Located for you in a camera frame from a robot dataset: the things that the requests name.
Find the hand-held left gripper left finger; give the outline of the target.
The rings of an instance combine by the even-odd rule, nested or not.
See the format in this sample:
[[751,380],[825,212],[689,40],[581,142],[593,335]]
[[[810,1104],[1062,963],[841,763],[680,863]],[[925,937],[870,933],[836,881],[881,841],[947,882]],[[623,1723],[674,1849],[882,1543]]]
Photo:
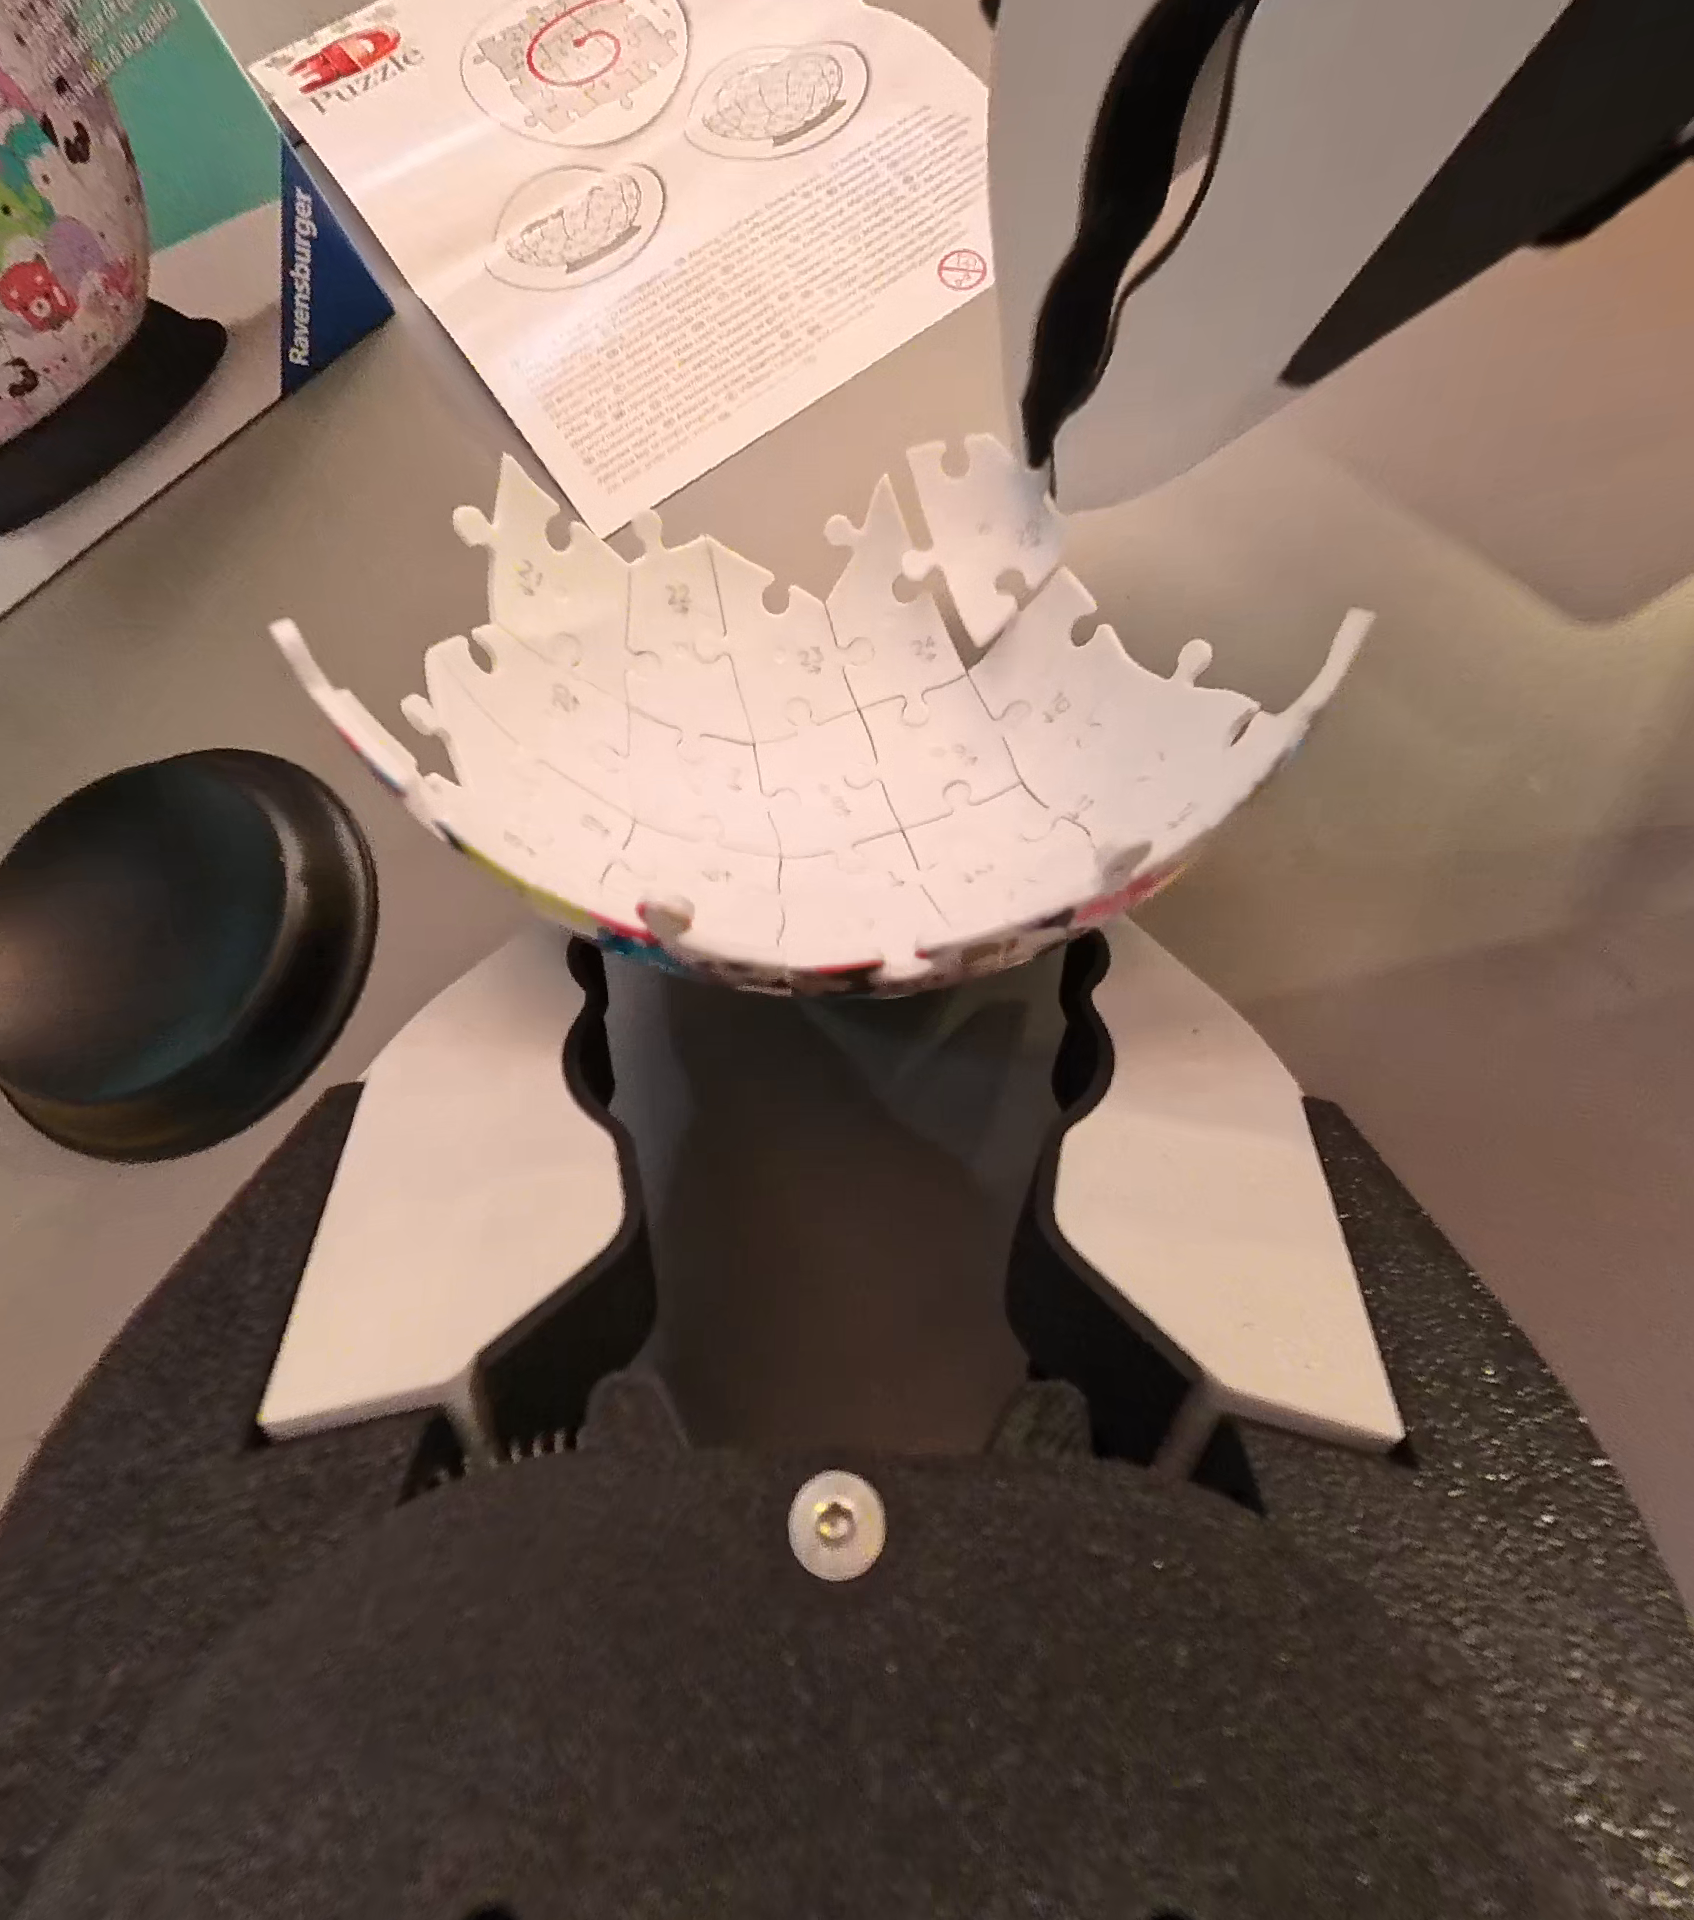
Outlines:
[[259,1401],[267,1440],[399,1413],[490,1434],[484,1369],[626,1243],[637,1174],[589,1077],[589,956],[533,923],[370,1061]]

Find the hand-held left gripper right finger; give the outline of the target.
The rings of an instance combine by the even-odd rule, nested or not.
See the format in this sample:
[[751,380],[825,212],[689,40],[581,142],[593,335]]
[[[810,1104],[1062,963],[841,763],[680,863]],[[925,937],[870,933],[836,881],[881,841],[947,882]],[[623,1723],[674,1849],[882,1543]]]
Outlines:
[[1022,1211],[1035,1375],[1120,1460],[1200,1460],[1224,1424],[1390,1453],[1407,1424],[1288,1066],[1126,919],[1076,937],[1059,986]]

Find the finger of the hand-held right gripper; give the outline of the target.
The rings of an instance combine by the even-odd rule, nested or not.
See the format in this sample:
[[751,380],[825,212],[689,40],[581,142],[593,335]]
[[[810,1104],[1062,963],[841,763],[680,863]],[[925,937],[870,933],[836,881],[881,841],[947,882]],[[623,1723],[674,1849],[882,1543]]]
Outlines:
[[1107,372],[1126,293],[1200,202],[1170,214],[1228,124],[1255,2],[996,2],[993,247],[1003,386],[1026,457]]
[[1255,2],[1173,242],[1115,299],[1106,371],[1056,434],[1066,512],[1194,471],[1280,379],[1564,2]]

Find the white puzzle piece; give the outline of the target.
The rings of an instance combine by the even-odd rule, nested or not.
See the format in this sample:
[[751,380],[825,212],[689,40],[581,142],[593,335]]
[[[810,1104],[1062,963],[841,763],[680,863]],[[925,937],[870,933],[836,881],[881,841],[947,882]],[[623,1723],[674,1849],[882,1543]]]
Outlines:
[[1002,439],[973,434],[963,442],[965,467],[947,467],[948,445],[911,445],[908,468],[929,543],[902,557],[902,575],[925,585],[939,572],[973,646],[987,649],[1017,616],[1017,598],[1003,575],[1040,593],[1062,565],[1063,519],[1050,500],[1046,471]]

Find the assembled white puzzle section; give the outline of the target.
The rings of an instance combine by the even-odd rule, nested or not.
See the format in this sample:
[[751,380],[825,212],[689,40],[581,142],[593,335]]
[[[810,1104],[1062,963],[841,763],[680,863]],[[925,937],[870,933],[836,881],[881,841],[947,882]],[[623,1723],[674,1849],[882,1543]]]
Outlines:
[[489,623],[437,642],[403,700],[449,774],[341,687],[289,616],[275,646],[349,749],[440,841],[604,949],[769,995],[908,995],[998,974],[1180,878],[1300,749],[1373,613],[1344,613],[1303,693],[1268,709],[1131,655],[1062,561],[973,646],[947,585],[902,575],[892,476],[829,519],[825,596],[714,537],[637,519],[626,559],[506,457]]

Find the black round ball stand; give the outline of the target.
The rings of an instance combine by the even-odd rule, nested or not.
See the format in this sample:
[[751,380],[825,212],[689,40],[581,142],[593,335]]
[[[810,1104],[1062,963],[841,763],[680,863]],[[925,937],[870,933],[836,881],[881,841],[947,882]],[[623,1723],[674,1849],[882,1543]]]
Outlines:
[[0,862],[0,1093],[104,1163],[279,1107],[355,1014],[378,871],[305,766],[209,749],[114,770]]

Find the colourful puzzle box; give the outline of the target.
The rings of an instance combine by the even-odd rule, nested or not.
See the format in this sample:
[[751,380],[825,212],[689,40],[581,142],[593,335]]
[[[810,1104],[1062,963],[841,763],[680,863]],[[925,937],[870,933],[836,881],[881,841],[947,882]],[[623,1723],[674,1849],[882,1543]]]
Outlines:
[[0,616],[389,316],[200,2],[0,2]]

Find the white instruction leaflet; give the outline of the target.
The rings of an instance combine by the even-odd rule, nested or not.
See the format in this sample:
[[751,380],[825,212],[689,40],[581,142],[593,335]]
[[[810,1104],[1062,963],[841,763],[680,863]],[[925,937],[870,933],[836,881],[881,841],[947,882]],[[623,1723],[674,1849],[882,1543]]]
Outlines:
[[874,2],[358,2],[251,66],[615,534],[987,287],[987,90]]

